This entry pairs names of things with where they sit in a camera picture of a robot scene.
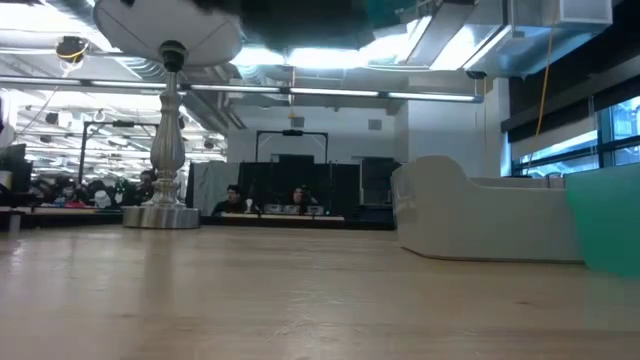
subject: yellow cable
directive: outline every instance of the yellow cable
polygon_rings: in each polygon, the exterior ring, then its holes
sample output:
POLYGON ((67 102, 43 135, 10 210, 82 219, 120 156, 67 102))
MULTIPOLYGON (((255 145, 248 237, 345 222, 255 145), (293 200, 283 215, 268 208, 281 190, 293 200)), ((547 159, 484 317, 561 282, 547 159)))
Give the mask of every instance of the yellow cable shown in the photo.
POLYGON ((529 174, 529 168, 531 168, 531 162, 533 161, 533 155, 536 153, 536 146, 538 145, 538 135, 540 135, 540 129, 542 128, 542 118, 544 117, 544 105, 547 99, 547 86, 549 85, 549 68, 551 67, 551 54, 553 51, 553 30, 555 29, 555 23, 558 19, 558 8, 560 4, 556 1, 556 7, 553 14, 553 23, 549 31, 549 48, 547 49, 547 66, 544 70, 544 81, 542 83, 542 99, 540 100, 540 113, 538 114, 538 126, 536 127, 536 135, 533 138, 533 151, 529 154, 529 164, 525 168, 525 175, 529 174))

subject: desk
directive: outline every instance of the desk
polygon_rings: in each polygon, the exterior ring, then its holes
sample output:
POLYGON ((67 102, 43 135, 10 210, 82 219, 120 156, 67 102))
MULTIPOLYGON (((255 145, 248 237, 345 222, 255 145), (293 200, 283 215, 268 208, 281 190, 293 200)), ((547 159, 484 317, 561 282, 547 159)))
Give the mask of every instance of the desk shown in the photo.
POLYGON ((273 215, 273 214, 224 214, 203 216, 202 225, 312 228, 345 230, 395 230, 389 222, 353 221, 342 216, 273 215))
POLYGON ((21 217, 20 228, 22 229, 122 223, 122 213, 119 211, 96 208, 18 207, 10 209, 0 207, 0 229, 8 230, 10 216, 16 214, 21 217))

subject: teal object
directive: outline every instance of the teal object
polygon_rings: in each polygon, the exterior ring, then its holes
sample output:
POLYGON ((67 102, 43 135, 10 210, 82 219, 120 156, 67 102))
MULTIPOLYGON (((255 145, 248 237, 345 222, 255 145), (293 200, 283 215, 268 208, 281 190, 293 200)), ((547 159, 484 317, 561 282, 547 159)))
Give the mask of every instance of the teal object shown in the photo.
POLYGON ((571 174, 566 182, 587 266, 640 276, 640 164, 571 174))

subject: window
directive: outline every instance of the window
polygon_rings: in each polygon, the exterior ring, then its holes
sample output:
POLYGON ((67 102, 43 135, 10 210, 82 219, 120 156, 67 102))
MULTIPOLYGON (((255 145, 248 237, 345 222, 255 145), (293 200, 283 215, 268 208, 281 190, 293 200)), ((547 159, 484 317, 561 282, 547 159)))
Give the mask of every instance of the window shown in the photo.
MULTIPOLYGON (((580 150, 596 145, 598 145, 598 132, 596 130, 593 130, 589 131, 586 134, 576 136, 561 143, 551 145, 548 148, 536 151, 535 153, 533 153, 533 160, 535 161, 550 156, 565 154, 574 150, 580 150)), ((529 162, 529 155, 521 157, 520 162, 529 162)))
POLYGON ((598 156, 590 155, 577 159, 559 161, 551 164, 533 166, 528 171, 522 170, 525 175, 534 178, 545 177, 552 173, 571 174, 574 172, 597 169, 599 167, 598 156))
POLYGON ((640 162, 640 146, 632 146, 614 153, 616 165, 627 165, 640 162))
POLYGON ((611 107, 613 140, 640 135, 640 96, 611 107))
POLYGON ((554 173, 564 175, 640 163, 640 96, 598 111, 596 120, 598 130, 588 131, 593 127, 578 128, 580 130, 577 131, 576 128, 564 128, 564 132, 552 133, 552 136, 544 138, 546 142, 542 143, 543 146, 576 133, 588 132, 538 150, 532 155, 520 157, 522 152, 517 153, 518 157, 512 164, 513 174, 540 178, 554 173))

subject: white wall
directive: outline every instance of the white wall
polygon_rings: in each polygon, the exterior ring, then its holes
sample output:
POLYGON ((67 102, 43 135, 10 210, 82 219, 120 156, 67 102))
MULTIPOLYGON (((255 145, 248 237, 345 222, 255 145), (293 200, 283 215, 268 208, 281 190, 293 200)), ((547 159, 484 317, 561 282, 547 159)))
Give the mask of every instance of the white wall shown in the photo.
MULTIPOLYGON (((289 108, 260 109, 237 107, 236 114, 249 128, 228 134, 228 162, 255 161, 256 130, 290 129, 289 108)), ((329 161, 357 163, 354 157, 394 157, 394 118, 384 109, 308 107, 295 109, 305 117, 304 131, 329 133, 329 161), (369 119, 382 120, 381 131, 368 130, 369 119)), ((259 161, 270 161, 272 154, 314 155, 323 163, 324 137, 284 137, 264 134, 260 138, 259 161)))
POLYGON ((402 105, 395 120, 393 144, 394 158, 398 162, 409 161, 409 103, 402 105))
MULTIPOLYGON (((494 81, 483 104, 410 101, 406 130, 408 160, 446 155, 460 164, 467 176, 500 177, 505 158, 509 163, 500 122, 508 116, 506 79, 494 81)), ((402 144, 406 141, 404 132, 402 127, 396 128, 396 154, 402 155, 402 144)))

